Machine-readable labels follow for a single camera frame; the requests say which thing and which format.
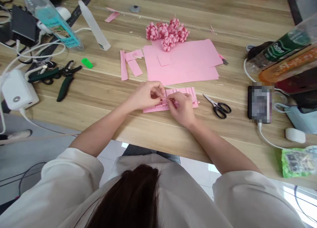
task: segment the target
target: hand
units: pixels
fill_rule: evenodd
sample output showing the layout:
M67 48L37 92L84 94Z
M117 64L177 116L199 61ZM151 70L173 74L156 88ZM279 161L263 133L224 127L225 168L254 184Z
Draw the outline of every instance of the hand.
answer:
M159 81L142 82L127 99L131 110L145 109L159 104L164 98L164 86Z
M186 128L189 128L196 123L192 96L190 94L176 92L170 94L167 99L169 110L176 121Z

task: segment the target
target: white plastic tube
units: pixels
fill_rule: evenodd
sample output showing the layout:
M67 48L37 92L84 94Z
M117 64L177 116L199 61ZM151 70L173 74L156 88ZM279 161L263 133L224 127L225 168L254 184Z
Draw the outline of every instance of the white plastic tube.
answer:
M80 10L85 18L86 22L88 23L92 33L94 34L99 46L101 49L107 51L111 47L108 40L106 39L105 35L103 35L98 23L96 22L95 18L93 17L91 11L88 7L81 1L78 1Z

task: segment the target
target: smartphone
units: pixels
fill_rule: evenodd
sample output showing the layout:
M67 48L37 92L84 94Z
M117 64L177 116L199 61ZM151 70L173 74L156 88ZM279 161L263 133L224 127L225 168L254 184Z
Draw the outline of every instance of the smartphone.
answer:
M248 87L248 118L252 122L272 122L272 87L253 83Z

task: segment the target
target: white shirt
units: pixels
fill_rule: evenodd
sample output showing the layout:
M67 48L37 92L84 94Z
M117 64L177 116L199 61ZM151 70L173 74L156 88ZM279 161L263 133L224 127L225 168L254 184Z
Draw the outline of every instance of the white shirt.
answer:
M235 171L222 175L213 185L213 202L179 164L157 154L121 156L109 180L99 188L102 164L75 148L66 149L43 167L42 179L0 216L0 227L74 227L88 207L120 179L122 172L141 163L161 172L161 227L305 227L294 208L260 173ZM85 227L97 204L88 209L76 227Z

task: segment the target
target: clear plastic bottle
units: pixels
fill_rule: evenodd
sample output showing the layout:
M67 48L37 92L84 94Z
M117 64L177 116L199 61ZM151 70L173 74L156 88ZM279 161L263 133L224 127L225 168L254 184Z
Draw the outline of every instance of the clear plastic bottle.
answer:
M66 47L82 51L84 45L49 0L24 0L28 11L39 19Z
M298 24L256 57L246 62L246 70L253 77L262 70L308 46L317 38L317 14Z

